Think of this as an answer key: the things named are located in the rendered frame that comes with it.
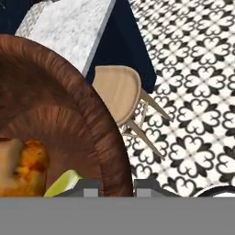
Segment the golden chicken drumstick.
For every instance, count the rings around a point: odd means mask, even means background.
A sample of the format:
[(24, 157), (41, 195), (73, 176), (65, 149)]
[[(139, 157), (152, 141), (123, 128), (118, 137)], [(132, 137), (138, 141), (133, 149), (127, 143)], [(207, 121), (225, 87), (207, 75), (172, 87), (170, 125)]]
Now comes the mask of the golden chicken drumstick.
[(0, 197), (44, 196), (49, 166), (40, 141), (0, 138)]

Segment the white plate with black rim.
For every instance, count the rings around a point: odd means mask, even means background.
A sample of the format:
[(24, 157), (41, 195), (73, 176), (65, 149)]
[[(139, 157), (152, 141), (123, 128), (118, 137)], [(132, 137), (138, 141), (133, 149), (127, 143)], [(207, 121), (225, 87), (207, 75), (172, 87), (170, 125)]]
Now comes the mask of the white plate with black rim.
[(195, 197), (235, 197), (235, 186), (213, 185), (200, 190)]

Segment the yellow-green lemon wedge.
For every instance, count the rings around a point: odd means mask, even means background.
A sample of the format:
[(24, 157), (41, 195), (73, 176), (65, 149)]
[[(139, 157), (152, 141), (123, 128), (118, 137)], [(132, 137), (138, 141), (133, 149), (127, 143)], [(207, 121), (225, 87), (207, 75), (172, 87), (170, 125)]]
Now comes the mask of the yellow-green lemon wedge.
[(45, 197), (53, 197), (67, 190), (73, 189), (82, 176), (75, 170), (63, 173), (46, 191)]

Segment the brown wooden bowl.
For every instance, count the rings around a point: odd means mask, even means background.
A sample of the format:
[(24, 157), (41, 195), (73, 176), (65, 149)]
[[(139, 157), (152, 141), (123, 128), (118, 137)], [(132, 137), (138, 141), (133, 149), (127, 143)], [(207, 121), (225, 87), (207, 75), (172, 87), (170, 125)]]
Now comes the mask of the brown wooden bowl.
[(129, 157), (95, 89), (62, 56), (30, 39), (0, 35), (0, 138), (39, 140), (50, 154), (47, 185), (69, 169), (132, 196)]

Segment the beige wooden stool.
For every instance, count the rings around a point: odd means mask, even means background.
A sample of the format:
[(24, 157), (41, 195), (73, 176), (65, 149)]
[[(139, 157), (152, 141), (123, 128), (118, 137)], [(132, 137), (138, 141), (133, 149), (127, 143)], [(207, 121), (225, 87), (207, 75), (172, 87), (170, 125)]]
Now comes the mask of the beige wooden stool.
[[(129, 126), (135, 137), (141, 138), (161, 159), (165, 157), (148, 139), (142, 130), (148, 106), (153, 107), (164, 118), (173, 119), (155, 100), (141, 87), (140, 75), (132, 68), (124, 65), (98, 65), (95, 67), (95, 78), (92, 86), (104, 101), (119, 128)], [(140, 102), (145, 103), (141, 122), (133, 120), (135, 110)]]

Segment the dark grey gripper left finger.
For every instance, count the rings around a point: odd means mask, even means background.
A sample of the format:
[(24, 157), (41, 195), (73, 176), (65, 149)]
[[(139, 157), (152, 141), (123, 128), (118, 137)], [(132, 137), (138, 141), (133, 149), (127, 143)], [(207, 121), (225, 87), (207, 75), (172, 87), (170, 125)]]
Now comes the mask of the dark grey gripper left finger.
[(59, 196), (100, 197), (101, 182), (97, 179), (80, 179), (73, 189), (60, 193)]

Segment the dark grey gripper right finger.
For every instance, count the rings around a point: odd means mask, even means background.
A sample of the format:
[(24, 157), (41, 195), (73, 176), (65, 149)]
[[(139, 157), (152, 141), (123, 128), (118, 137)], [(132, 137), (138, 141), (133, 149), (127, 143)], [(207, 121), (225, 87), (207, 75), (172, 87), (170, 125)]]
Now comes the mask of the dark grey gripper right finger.
[(176, 193), (163, 189), (153, 178), (137, 179), (134, 181), (135, 197), (178, 197)]

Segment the dark blue kitchen island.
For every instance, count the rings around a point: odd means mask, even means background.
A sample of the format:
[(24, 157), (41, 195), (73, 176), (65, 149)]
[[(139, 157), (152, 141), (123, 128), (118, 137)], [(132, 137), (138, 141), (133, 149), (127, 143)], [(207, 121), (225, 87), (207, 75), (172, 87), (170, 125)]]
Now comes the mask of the dark blue kitchen island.
[[(29, 9), (46, 0), (0, 0), (0, 34), (14, 35)], [(140, 74), (142, 88), (149, 94), (157, 79), (128, 0), (116, 0), (95, 57), (85, 76), (91, 83), (96, 65), (126, 65)]]

